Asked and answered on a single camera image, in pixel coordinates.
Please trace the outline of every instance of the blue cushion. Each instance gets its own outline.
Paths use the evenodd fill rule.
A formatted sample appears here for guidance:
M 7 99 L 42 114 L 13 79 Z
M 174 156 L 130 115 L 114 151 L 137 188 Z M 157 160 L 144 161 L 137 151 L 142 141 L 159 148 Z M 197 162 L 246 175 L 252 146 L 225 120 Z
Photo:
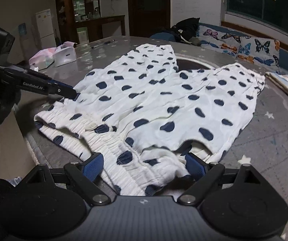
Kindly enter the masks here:
M 175 42 L 174 35 L 172 35 L 170 33 L 155 33 L 150 38 L 169 41 L 169 42 Z

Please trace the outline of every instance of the butterfly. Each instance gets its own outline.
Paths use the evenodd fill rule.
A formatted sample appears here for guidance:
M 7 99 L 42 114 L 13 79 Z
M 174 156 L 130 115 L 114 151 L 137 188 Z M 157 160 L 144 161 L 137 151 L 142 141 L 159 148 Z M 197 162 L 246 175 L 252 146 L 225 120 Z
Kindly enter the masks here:
M 276 57 L 275 55 L 273 55 L 273 58 L 275 59 L 275 65 L 276 65 L 277 67 L 279 67 L 279 66 L 280 66 L 280 60 L 279 60 L 279 58 Z
M 250 43 L 248 43 L 244 47 L 240 45 L 240 47 L 238 48 L 238 52 L 239 53 L 244 53 L 245 55 L 249 55 L 250 54 L 249 49 L 251 49 L 251 44 Z
M 225 53 L 225 54 L 228 54 L 228 55 L 231 55 L 231 56 L 234 56 L 235 57 L 235 53 L 232 53 L 232 52 L 230 52 L 230 51 L 228 51 L 228 50 L 223 50 L 223 52 L 222 53 Z
M 278 51 L 280 49 L 280 41 L 274 40 L 275 49 Z
M 230 46 L 225 43 L 222 44 L 221 49 L 230 50 L 234 53 L 237 53 L 237 48 L 235 46 Z
M 257 60 L 258 62 L 263 63 L 263 64 L 268 65 L 268 66 L 271 66 L 271 64 L 274 62 L 274 60 L 272 60 L 272 59 L 266 60 L 266 59 L 261 59 L 259 57 L 254 57 L 254 60 Z
M 245 56 L 243 56 L 243 55 L 238 55 L 237 57 L 238 57 L 239 59 L 243 60 L 243 61 L 247 61 L 247 62 L 249 62 L 249 63 L 254 63 L 252 56 L 247 56 L 247 57 L 245 57 Z
M 214 48 L 219 48 L 216 44 L 210 43 L 210 42 L 207 42 L 207 41 L 204 41 L 204 40 L 201 40 L 201 43 L 202 44 L 206 44 L 206 45 L 210 45 L 210 46 L 212 46 Z
M 217 32 L 213 32 L 211 29 L 207 29 L 206 32 L 203 33 L 203 35 L 205 35 L 205 36 L 211 36 L 214 39 L 218 40 L 217 34 L 218 34 Z
M 270 46 L 270 41 L 267 41 L 265 42 L 263 45 L 260 43 L 260 41 L 258 39 L 254 39 L 255 41 L 255 44 L 257 45 L 256 46 L 256 51 L 257 52 L 260 52 L 261 49 L 263 49 L 266 53 L 270 53 L 270 49 L 269 49 L 269 46 Z
M 233 34 L 229 34 L 229 33 L 223 35 L 223 36 L 221 37 L 221 39 L 227 39 L 227 38 L 232 38 L 232 37 L 233 37 L 234 40 L 236 40 L 238 43 L 241 43 L 240 36 L 238 36 L 238 35 L 233 35 Z

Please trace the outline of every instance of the white star pattern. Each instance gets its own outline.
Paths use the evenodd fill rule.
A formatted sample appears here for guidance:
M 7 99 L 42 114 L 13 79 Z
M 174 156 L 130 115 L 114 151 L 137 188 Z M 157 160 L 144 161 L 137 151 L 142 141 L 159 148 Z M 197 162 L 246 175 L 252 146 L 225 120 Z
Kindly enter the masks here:
M 265 115 L 265 116 L 268 116 L 268 118 L 274 119 L 273 113 L 269 113 L 269 112 L 267 111 L 264 115 Z
M 242 158 L 240 160 L 238 160 L 238 163 L 240 163 L 241 165 L 251 164 L 251 158 L 248 158 L 245 155 L 243 155 Z

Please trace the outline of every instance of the blue gripper pad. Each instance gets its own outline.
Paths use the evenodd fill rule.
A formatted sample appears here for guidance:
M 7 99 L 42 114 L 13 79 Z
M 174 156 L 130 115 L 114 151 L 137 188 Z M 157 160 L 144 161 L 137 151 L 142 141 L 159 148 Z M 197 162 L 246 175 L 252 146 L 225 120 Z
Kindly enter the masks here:
M 83 175 L 93 182 L 95 178 L 100 174 L 100 172 L 102 172 L 103 168 L 104 168 L 104 157 L 103 154 L 100 153 L 98 154 L 98 156 L 93 158 L 89 163 L 87 163 L 84 166 Z
M 193 158 L 192 153 L 188 153 L 185 155 L 186 160 L 186 169 L 190 173 L 190 175 L 194 178 L 195 181 L 198 181 L 201 177 L 206 174 L 205 167 L 200 164 L 197 159 L 198 157 Z

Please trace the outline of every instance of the wooden door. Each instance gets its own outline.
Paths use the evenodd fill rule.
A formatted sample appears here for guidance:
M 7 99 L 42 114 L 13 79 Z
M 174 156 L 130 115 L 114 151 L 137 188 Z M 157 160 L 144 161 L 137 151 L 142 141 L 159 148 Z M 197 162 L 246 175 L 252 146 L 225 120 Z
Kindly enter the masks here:
M 128 0 L 131 36 L 150 37 L 171 24 L 171 0 Z

